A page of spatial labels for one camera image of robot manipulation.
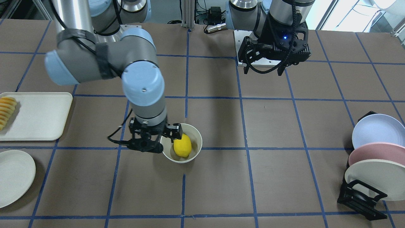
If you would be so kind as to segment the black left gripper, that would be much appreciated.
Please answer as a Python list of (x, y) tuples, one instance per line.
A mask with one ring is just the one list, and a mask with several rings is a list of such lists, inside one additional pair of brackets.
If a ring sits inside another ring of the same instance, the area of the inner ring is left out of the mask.
[(285, 67), (298, 65), (311, 56), (308, 45), (308, 25), (304, 21), (295, 27), (295, 39), (292, 39), (293, 27), (277, 21), (266, 21), (258, 40), (244, 37), (238, 50), (239, 61), (244, 63), (244, 74), (252, 69), (253, 61), (266, 58), (282, 61), (287, 54), (287, 60), (278, 67), (277, 74), (282, 76)]

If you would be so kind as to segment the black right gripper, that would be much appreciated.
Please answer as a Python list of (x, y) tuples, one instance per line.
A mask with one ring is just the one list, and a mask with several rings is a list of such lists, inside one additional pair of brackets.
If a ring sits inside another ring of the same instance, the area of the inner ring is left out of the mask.
[(155, 126), (148, 126), (146, 123), (140, 123), (136, 118), (131, 118), (128, 125), (132, 138), (126, 143), (130, 150), (161, 154), (163, 146), (159, 140), (164, 131), (164, 137), (171, 140), (180, 140), (183, 136), (183, 130), (180, 124), (169, 125), (167, 118)]

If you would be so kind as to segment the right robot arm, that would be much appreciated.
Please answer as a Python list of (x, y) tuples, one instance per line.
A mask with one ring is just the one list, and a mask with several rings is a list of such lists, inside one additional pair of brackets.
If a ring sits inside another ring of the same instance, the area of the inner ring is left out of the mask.
[(181, 139), (181, 125), (167, 122), (165, 81), (152, 36), (124, 23), (145, 22), (149, 0), (51, 0), (57, 48), (45, 55), (45, 68), (58, 85), (120, 78), (135, 116), (132, 138), (108, 140), (128, 149), (160, 154), (162, 136)]

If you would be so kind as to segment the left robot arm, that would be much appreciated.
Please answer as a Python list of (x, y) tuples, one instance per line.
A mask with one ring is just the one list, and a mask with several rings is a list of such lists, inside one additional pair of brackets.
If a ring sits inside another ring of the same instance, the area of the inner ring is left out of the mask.
[(305, 62), (311, 56), (308, 44), (308, 16), (314, 0), (229, 0), (226, 25), (229, 30), (251, 31), (242, 39), (237, 52), (249, 70), (259, 74), (277, 71)]

